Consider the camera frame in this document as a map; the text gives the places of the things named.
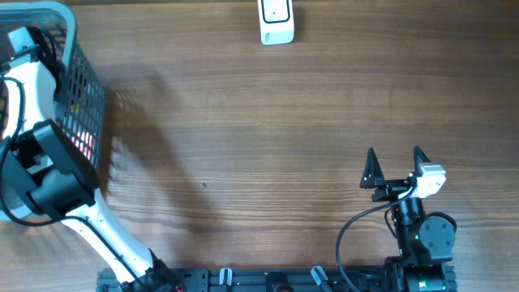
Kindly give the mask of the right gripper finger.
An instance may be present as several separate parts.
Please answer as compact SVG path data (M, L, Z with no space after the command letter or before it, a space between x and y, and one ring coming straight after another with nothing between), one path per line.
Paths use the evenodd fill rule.
M367 159L359 186L363 189L375 189L384 185L384 174L373 148L367 150Z
M414 168L418 169L422 163L428 163L431 160L427 157L420 146L414 147Z

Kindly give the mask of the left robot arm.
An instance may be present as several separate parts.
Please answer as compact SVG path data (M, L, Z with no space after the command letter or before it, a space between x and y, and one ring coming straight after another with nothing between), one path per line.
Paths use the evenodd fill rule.
M109 209L85 142L69 138L55 122L54 102L63 80L50 34L23 26L8 37L15 53L1 76L9 115L1 143L1 180L44 219L18 217L5 201L2 211L19 225L62 223L74 230L109 264L123 291L180 291L181 279Z

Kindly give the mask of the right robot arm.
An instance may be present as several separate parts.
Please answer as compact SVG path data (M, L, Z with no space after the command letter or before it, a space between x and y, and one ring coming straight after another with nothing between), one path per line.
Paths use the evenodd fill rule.
M414 171L407 178L384 177L373 148L367 160L360 187L373 189L374 202L389 202L393 233L399 256L384 261L382 291L456 291L453 259L457 223L441 212L426 213L422 201L439 192L447 171L431 161L417 146L414 148Z

